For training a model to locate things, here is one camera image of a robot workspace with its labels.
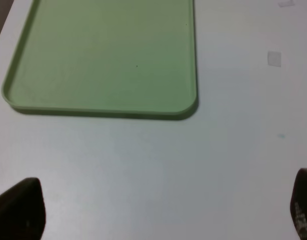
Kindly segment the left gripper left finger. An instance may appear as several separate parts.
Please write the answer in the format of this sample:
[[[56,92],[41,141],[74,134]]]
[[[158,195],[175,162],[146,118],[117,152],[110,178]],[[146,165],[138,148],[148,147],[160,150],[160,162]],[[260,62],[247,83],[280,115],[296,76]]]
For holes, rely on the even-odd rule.
[[[28,177],[0,195],[0,240],[40,240],[46,225],[41,182]]]

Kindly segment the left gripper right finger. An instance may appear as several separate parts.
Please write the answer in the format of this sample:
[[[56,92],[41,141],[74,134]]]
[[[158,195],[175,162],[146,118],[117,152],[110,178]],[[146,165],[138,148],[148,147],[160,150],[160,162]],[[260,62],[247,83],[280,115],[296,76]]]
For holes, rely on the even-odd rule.
[[[299,239],[307,240],[307,168],[301,168],[295,177],[290,214]]]

